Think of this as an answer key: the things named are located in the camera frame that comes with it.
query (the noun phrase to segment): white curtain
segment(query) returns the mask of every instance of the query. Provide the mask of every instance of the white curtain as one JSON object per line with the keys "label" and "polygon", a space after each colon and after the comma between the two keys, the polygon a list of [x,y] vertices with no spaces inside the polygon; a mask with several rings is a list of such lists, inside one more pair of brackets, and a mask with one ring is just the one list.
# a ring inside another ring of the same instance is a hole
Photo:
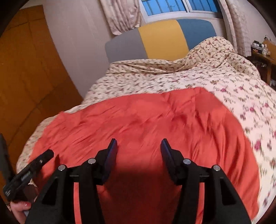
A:
{"label": "white curtain", "polygon": [[101,3],[114,35],[141,26],[139,0],[101,0]]}
{"label": "white curtain", "polygon": [[236,52],[244,57],[251,56],[251,43],[244,13],[240,10],[237,0],[219,0],[227,37]]}

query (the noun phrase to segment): finger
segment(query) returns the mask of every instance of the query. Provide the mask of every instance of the finger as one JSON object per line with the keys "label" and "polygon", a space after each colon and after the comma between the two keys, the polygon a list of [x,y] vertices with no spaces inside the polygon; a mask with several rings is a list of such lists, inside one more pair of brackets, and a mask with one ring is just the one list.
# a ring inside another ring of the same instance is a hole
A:
{"label": "finger", "polygon": [[28,201],[19,201],[19,202],[13,202],[11,201],[10,207],[12,210],[17,212],[22,212],[29,210],[31,208],[32,204]]}
{"label": "finger", "polygon": [[30,202],[25,202],[25,201],[20,201],[20,202],[11,202],[10,203],[10,208],[17,219],[17,221],[20,224],[24,224],[26,221],[26,216],[23,213],[25,210],[29,210],[31,208],[31,203]]}

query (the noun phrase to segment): box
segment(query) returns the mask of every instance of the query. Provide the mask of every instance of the box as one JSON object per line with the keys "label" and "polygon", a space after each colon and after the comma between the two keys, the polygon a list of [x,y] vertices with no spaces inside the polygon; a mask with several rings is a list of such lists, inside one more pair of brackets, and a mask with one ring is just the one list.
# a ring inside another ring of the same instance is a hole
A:
{"label": "box", "polygon": [[263,54],[264,48],[251,45],[251,51]]}

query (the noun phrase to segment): red blanket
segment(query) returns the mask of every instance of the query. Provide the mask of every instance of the red blanket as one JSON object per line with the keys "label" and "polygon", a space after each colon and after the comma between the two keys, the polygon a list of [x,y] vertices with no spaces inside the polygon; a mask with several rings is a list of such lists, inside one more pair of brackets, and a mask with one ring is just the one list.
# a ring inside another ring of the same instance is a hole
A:
{"label": "red blanket", "polygon": [[[52,149],[55,157],[35,182],[41,188],[59,164],[78,166],[118,141],[116,167],[98,186],[107,224],[169,224],[180,195],[162,161],[167,138],[185,158],[205,167],[222,167],[245,207],[258,212],[258,166],[237,119],[203,88],[163,94],[139,94],[105,100],[74,114],[60,113],[36,143],[30,160]],[[200,188],[197,223],[201,223],[204,188]],[[81,223],[75,194],[76,222]]]}

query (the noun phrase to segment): wooden door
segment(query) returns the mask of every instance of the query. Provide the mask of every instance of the wooden door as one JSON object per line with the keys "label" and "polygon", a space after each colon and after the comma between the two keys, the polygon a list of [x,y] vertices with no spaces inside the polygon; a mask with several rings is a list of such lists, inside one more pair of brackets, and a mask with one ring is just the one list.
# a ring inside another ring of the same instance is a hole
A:
{"label": "wooden door", "polygon": [[[56,51],[43,7],[20,10],[0,38],[0,132],[13,168],[42,120],[81,101]],[[1,195],[3,185],[0,175]]]}

